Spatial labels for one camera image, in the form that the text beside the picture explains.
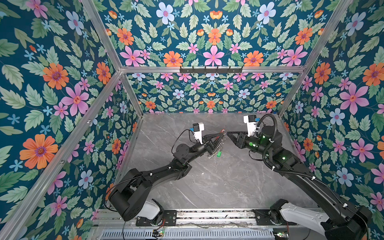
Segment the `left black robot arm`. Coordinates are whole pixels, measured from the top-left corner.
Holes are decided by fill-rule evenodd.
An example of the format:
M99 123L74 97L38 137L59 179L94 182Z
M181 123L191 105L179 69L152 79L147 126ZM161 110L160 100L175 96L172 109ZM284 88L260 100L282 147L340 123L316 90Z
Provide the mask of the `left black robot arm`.
M191 147L178 145L172 151L174 158L166 166L149 171L129 170L119 183L107 191L107 201L125 222L139 217L154 226L161 224L165 210L158 201L147 200L151 190L184 178L192 169L191 162L204 154L215 155L220 151L225 135L225 131L221 131L197 139Z

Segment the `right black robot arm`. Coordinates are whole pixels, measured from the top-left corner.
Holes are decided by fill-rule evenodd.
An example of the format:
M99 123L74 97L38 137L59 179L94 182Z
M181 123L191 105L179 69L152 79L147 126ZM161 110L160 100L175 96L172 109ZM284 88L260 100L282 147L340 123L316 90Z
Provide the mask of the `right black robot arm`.
M279 200L275 212L279 218L328 240L361 240L367 235L371 211L345 200L312 174L298 156L283 147L284 137L273 126L264 126L253 136L248 132L227 132L227 136L238 148L262 155L269 169L294 183L321 208L316 212Z

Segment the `black hook rail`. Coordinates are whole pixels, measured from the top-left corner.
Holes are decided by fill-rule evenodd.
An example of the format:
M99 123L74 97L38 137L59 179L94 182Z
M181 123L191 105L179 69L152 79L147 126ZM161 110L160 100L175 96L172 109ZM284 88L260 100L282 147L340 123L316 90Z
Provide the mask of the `black hook rail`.
M181 74L237 74L243 72L243 67L180 67Z

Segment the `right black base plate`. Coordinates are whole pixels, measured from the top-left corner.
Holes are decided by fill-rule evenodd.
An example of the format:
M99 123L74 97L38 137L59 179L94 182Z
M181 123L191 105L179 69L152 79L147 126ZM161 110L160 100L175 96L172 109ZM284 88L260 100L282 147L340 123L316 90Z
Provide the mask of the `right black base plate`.
M258 226L274 225L274 226L297 226L296 223L287 222L282 215L276 210L259 209L252 210Z

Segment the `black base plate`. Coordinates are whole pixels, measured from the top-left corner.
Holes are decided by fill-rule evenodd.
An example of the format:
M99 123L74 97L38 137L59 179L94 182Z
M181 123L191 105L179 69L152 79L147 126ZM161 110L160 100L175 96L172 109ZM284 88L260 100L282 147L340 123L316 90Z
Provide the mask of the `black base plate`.
M136 227L174 227L176 226L177 213L176 210L160 211L153 220L137 217Z
M274 225L274 226L297 226L296 223L287 222L282 215L276 210L259 209L252 210L258 226Z

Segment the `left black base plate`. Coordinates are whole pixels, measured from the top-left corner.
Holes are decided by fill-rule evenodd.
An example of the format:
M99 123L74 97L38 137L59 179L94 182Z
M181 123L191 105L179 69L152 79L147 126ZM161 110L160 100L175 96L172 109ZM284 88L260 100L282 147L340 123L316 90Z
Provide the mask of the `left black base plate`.
M153 220L137 217L136 227L174 227L176 226L177 213L176 210L160 211Z

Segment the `aluminium front rail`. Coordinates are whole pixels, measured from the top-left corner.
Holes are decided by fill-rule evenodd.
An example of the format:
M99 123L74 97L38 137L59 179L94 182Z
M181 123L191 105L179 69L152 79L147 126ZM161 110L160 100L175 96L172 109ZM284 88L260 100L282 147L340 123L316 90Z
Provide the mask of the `aluminium front rail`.
M176 226L201 226L204 228L228 225L239 226L240 228L263 227L258 226L252 210L254 209L178 209L176 210L178 212ZM327 214L319 208L301 208L292 204L285 204L276 211L287 222L296 223L297 226L303 226L318 233L320 232L321 223L329 220ZM93 221L93 227L118 227L123 224L136 227L136 220L137 217L125 222L118 213L100 211Z

